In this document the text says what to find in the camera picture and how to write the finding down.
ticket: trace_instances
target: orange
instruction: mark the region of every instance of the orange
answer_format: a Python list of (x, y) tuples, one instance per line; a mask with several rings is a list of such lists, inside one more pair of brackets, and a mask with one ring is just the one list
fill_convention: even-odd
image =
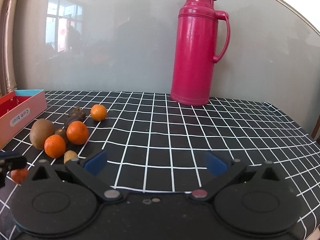
[(97, 122), (107, 117), (107, 109), (103, 105), (94, 105), (90, 110), (91, 118)]
[(74, 121), (68, 126), (67, 137), (73, 144), (82, 145), (89, 138), (88, 128), (83, 122)]
[(51, 158), (60, 158), (66, 152), (66, 143), (60, 135), (51, 135), (44, 142), (44, 151)]
[(26, 179), (27, 175), (28, 175), (28, 169), (27, 168), (23, 168), (23, 169), (18, 169), (18, 170), (14, 170), (11, 171), (11, 179), (17, 183), (17, 184), (22, 184), (22, 182)]

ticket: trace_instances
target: cardboard box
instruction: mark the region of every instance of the cardboard box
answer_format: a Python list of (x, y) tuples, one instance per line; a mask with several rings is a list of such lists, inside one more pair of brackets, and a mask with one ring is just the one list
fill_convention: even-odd
[(0, 98), (0, 149), (47, 109), (43, 90), (15, 90)]

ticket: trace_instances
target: window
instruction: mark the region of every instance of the window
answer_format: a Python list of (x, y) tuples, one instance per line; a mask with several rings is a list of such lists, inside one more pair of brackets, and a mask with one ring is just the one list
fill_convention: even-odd
[(50, 44), (55, 49), (55, 26), (56, 19), (53, 17), (47, 17), (47, 24), (45, 28), (45, 44)]
[[(50, 44), (56, 52), (72, 49), (72, 43), (81, 39), (82, 34), (82, 10), (83, 8), (67, 0), (49, 0), (45, 30), (45, 43)], [(70, 27), (74, 32), (70, 40)]]

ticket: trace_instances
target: label on box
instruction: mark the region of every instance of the label on box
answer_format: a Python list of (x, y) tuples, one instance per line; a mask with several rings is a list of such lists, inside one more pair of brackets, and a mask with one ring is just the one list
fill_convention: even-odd
[(16, 117), (11, 119), (10, 126), (14, 127), (18, 122), (20, 122), (23, 118), (25, 118), (28, 114), (30, 114), (30, 108), (27, 108), (23, 110), (20, 114), (18, 114)]

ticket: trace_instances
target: metal screw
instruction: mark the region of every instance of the metal screw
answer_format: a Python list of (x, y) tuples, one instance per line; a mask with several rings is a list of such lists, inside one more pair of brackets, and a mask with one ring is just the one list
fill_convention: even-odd
[(152, 202), (154, 202), (154, 203), (159, 203), (160, 201), (161, 201), (161, 199), (160, 198), (157, 198), (157, 197), (154, 197), (153, 199), (151, 199), (152, 200)]
[(117, 198), (120, 196), (120, 192), (115, 189), (109, 189), (105, 191), (103, 194), (106, 198)]
[(146, 205), (149, 205), (149, 204), (151, 204), (152, 203), (152, 200), (151, 199), (144, 199), (144, 200), (142, 200), (142, 203), (143, 204), (146, 204)]
[(196, 189), (191, 193), (191, 195), (195, 198), (205, 198), (208, 193), (203, 189)]

